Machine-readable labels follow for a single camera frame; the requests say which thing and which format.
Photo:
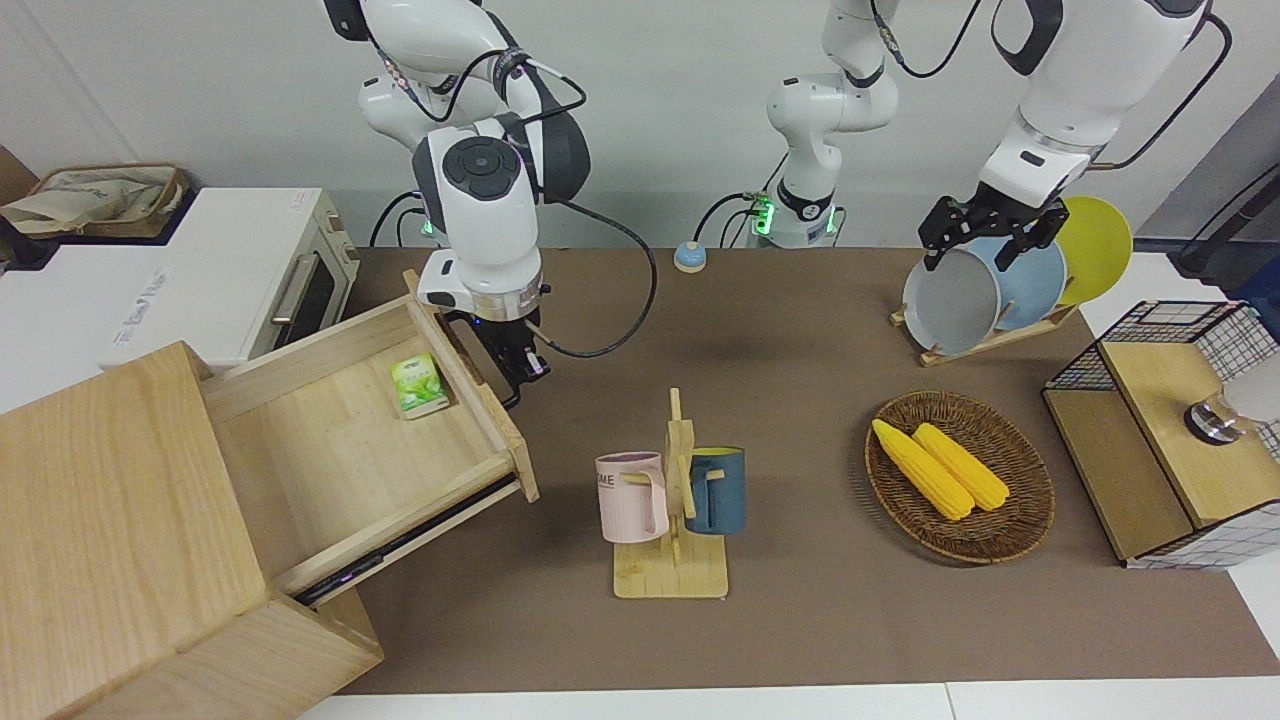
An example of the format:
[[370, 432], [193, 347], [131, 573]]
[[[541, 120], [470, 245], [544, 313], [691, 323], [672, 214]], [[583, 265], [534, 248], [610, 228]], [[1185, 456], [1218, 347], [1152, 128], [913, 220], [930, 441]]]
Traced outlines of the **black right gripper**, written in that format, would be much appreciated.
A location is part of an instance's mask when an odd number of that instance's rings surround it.
[[541, 323], [541, 314], [530, 313], [511, 322], [492, 322], [471, 315], [470, 323], [509, 388], [509, 395], [500, 401], [502, 407], [517, 407], [522, 398], [522, 386], [540, 380], [550, 370], [529, 328], [529, 323]]

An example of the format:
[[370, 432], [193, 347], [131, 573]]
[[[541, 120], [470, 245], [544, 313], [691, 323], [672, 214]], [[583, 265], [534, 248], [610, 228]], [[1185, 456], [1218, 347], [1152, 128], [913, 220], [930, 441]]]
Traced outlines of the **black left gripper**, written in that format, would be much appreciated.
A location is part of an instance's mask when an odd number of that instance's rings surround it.
[[946, 252], [979, 237], [1018, 238], [1018, 255], [1047, 249], [1069, 219], [1064, 200], [1052, 200], [1038, 215], [1011, 199], [938, 200], [918, 227], [925, 251], [927, 272], [933, 272]]

